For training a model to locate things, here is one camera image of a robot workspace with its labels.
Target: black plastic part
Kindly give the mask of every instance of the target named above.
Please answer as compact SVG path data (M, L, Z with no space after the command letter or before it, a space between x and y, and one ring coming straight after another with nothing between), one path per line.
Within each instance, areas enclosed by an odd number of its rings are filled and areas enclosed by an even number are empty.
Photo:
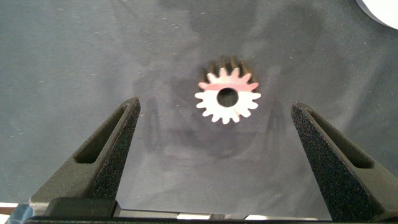
M291 115L332 220L396 220L398 179L309 106Z
M58 224L200 224L200 223L230 223L230 224L250 224L250 223L277 223L277 224L294 224L294 223L333 223L333 222L309 222L309 221L280 221L280 220L261 220L261 221L249 221L249 220L177 220L177 219L157 219L157 218L84 218L84 219L66 219L66 218L50 218L50 217L33 217L27 220L25 224L38 224L38 223L58 223Z
M139 112L138 98L122 103L33 194L35 214L59 197L115 199Z
M118 203L115 199L56 198L44 216L52 218L112 218Z

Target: dark gray backdrop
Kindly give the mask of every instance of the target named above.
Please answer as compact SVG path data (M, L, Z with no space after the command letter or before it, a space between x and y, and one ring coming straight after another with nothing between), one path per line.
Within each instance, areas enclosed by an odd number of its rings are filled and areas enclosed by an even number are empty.
M316 217L294 101L398 175L398 31L355 1L1 1L0 201L24 202L124 100L142 111L123 208ZM203 67L246 59L262 97L223 126Z

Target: gear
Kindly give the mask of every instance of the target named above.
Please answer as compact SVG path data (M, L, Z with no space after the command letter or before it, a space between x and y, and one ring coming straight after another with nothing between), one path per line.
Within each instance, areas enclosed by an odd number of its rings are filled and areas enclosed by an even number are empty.
M225 68L220 68L220 77L217 77L213 73L207 74L209 83L200 82L198 86L204 90L195 94L195 97L203 100L197 104L197 108L206 108L203 112L203 116L213 115L212 122L217 122L220 118L223 120L223 124L228 124L229 120L237 123L240 121L240 115L247 118L251 115L249 109L256 109L258 104L253 100L261 97L260 93L253 93L259 84L251 83L248 81L251 78L251 73L245 74L243 77L239 77L239 68L234 68L230 75ZM225 107L219 104L217 96L221 90L230 88L238 94L238 101L233 106Z

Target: gear hole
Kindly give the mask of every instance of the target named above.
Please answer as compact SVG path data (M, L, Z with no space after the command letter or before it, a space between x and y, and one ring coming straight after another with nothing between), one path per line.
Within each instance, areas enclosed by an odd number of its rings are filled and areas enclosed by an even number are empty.
M238 102L238 93L231 88L224 88L217 94L217 102L224 107L231 107Z

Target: metal gear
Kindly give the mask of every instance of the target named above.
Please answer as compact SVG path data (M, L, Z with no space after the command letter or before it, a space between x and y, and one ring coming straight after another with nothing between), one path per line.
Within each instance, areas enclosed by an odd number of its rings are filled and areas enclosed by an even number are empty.
M200 82L198 86L204 90L195 94L195 97L203 100L201 103L197 104L197 108L206 108L203 112L203 116L213 115L211 119L212 122L217 122L220 118L223 120L223 124L228 124L229 120L237 123L240 121L240 115L247 118L251 115L249 109L256 109L258 104L253 102L253 100L261 97L260 93L253 93L252 91L256 89L258 83L250 83L248 81L251 78L251 73L247 73L241 78L239 77L239 67L233 69L229 75L227 69L220 68L219 75L217 77L214 73L208 73L207 82ZM225 107L219 104L217 100L218 93L226 88L234 90L238 94L238 101L233 106Z

